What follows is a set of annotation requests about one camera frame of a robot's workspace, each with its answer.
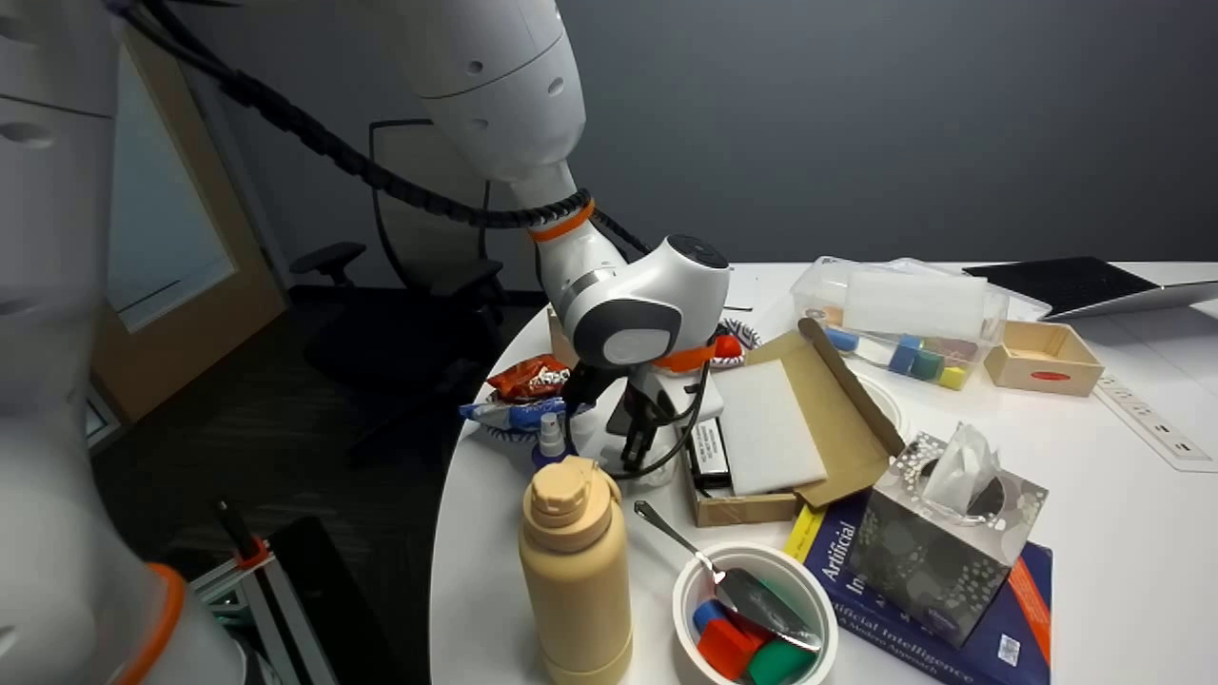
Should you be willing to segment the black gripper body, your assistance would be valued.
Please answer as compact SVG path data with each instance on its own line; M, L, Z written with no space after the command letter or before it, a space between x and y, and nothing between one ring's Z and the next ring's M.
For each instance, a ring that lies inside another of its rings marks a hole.
M605 423L610 432L652 441L660 426L676 419L676 404L660 384L660 372L652 366L644 369L580 366L564 384L566 411L595 407L611 380L619 380L625 390L610 411L610 423Z

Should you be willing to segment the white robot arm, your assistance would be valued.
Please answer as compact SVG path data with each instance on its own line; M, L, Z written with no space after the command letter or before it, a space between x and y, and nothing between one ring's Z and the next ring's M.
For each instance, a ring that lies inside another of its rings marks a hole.
M427 211L521 227L587 372L694 361L727 262L682 234L627 262L566 154L587 105L557 0L356 0L431 121L505 209L471 209L348 149L204 48L164 0L0 0L0 685L271 685L273 669L109 526L86 455L119 39L142 31L335 166Z

